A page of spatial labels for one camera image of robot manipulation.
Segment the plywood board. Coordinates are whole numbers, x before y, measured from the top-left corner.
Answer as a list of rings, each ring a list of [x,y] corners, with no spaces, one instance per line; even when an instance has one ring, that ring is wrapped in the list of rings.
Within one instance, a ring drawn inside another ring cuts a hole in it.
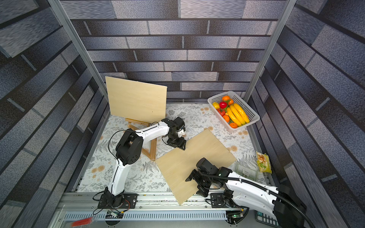
[[[180,205],[198,191],[196,182],[185,180],[202,158],[218,168],[228,168],[236,161],[234,155],[208,129],[188,140],[184,151],[175,148],[156,160]]]
[[[106,87],[111,115],[147,123],[165,118],[166,86],[106,77]]]

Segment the wooden easel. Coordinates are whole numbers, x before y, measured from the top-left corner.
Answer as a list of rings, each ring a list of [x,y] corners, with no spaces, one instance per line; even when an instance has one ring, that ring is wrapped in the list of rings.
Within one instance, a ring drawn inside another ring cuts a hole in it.
[[[150,126],[150,123],[148,123],[148,122],[138,121],[138,120],[129,119],[129,118],[126,118],[125,120],[126,120],[127,122],[129,122],[129,123],[140,124],[140,125],[144,125],[144,126],[146,126],[146,127],[149,127],[149,126]]]
[[[153,139],[147,143],[144,143],[142,147],[142,154],[147,156],[151,161],[156,160],[156,152],[157,152],[157,139]]]

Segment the white plastic basket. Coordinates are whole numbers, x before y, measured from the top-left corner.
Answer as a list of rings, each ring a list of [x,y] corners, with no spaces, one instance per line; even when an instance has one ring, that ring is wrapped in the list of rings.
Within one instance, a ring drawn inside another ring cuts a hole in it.
[[[231,133],[260,120],[259,115],[233,91],[214,95],[208,98],[208,103]]]

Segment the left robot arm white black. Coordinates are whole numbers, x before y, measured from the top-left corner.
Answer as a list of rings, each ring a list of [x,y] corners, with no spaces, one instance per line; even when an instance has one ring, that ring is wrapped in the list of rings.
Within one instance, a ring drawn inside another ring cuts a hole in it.
[[[174,120],[165,118],[147,128],[124,130],[120,141],[116,145],[116,166],[111,182],[98,201],[99,209],[118,209],[127,200],[124,198],[125,182],[132,165],[140,158],[143,143],[159,137],[168,137],[167,145],[184,150],[186,140],[185,122],[177,117]]]

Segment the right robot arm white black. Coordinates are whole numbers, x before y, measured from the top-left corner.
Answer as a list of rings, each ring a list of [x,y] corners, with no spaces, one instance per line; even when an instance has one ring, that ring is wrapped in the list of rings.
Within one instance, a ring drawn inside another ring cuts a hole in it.
[[[226,206],[244,210],[241,216],[228,216],[227,222],[231,225],[240,222],[249,210],[255,210],[276,220],[282,228],[315,226],[306,215],[305,203],[288,186],[266,186],[251,181],[226,167],[217,168],[206,158],[202,158],[186,178],[186,181],[192,180],[197,183],[198,195],[207,197],[211,185],[215,185],[224,188],[222,199]]]

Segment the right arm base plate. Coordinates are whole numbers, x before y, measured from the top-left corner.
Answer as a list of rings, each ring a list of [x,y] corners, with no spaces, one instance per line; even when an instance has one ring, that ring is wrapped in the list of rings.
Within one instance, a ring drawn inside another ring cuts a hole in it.
[[[212,208],[230,208],[228,198],[223,193],[211,193],[208,202]]]

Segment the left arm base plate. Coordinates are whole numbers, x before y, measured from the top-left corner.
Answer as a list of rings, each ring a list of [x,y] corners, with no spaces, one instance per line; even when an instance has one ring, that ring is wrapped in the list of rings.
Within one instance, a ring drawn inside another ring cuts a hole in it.
[[[137,194],[102,194],[98,200],[98,209],[134,209],[136,207]]]

